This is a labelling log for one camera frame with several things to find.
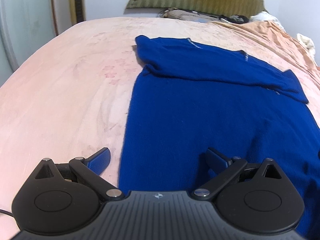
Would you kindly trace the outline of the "gold tower fan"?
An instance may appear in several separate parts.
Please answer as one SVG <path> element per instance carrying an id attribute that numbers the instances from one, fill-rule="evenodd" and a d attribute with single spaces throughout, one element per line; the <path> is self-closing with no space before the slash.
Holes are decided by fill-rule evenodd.
<path id="1" fill-rule="evenodd" d="M 69 0 L 72 25 L 76 25 L 86 20 L 84 1 L 85 0 Z"/>

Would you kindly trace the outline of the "blue knit sweater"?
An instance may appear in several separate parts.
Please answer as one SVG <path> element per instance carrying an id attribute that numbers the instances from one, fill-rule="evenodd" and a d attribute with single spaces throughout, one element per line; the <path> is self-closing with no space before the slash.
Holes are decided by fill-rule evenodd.
<path id="1" fill-rule="evenodd" d="M 124 192 L 193 190 L 213 177 L 205 151 L 273 158 L 305 204 L 298 232 L 319 239 L 319 127 L 295 76 L 245 51 L 136 38 L 144 63 L 121 154 Z"/>

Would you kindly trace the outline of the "pink bed sheet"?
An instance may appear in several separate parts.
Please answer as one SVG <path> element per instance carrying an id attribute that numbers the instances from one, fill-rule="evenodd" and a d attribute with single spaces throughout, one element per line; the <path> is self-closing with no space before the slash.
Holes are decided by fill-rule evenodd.
<path id="1" fill-rule="evenodd" d="M 298 232 L 304 200 L 270 157 L 246 160 L 240 177 L 212 200 L 193 198 L 200 186 L 120 189 L 129 107 L 144 68 L 136 46 L 140 35 L 243 50 L 282 72 L 292 71 L 319 127 L 319 67 L 271 21 L 82 22 L 40 48 L 1 87 L 1 204 L 11 207 L 19 228 L 15 238 L 307 239 Z M 69 168 L 70 160 L 104 147 L 111 161 L 100 176 L 120 189 L 123 199 L 100 200 Z"/>

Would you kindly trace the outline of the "white fluffy cloth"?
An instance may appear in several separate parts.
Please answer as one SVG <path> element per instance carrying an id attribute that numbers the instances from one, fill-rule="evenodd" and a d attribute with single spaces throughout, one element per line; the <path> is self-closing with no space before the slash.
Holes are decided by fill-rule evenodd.
<path id="1" fill-rule="evenodd" d="M 254 16 L 251 16 L 249 18 L 250 22 L 254 22 L 254 21 L 272 21 L 274 22 L 281 30 L 285 31 L 285 28 L 282 26 L 282 24 L 280 23 L 280 21 L 276 18 L 276 16 L 273 16 L 271 14 L 269 14 L 266 11 L 262 11 Z M 315 57 L 316 55 L 316 47 L 315 44 L 313 42 L 313 40 L 307 36 L 304 36 L 300 33 L 298 33 L 296 35 L 296 38 L 298 40 L 298 42 L 309 52 L 309 54 L 312 57 Z"/>

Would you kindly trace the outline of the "dark clothes pile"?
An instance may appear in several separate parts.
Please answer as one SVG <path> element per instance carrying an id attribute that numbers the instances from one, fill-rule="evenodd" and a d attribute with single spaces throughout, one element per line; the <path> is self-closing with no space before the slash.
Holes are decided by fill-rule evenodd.
<path id="1" fill-rule="evenodd" d="M 244 15 L 232 15 L 232 16 L 225 16 L 220 15 L 219 20 L 225 23 L 234 23 L 234 24 L 245 24 L 249 22 L 249 19 Z"/>

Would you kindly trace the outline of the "white floral wardrobe door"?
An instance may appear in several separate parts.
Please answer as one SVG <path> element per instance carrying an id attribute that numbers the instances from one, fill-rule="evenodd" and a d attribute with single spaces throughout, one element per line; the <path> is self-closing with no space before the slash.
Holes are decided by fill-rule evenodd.
<path id="1" fill-rule="evenodd" d="M 55 37 L 51 0 L 1 0 L 1 85 Z"/>

